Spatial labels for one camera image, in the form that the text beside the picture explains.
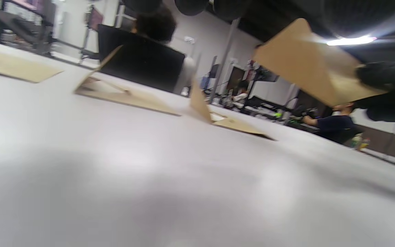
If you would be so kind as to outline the person's left hand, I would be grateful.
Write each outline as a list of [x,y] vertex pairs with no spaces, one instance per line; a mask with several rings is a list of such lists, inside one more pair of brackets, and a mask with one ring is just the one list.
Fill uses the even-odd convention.
[[395,0],[175,0],[184,16],[204,11],[226,22],[269,37],[295,19],[303,18],[325,36],[355,37],[369,33],[395,16]]

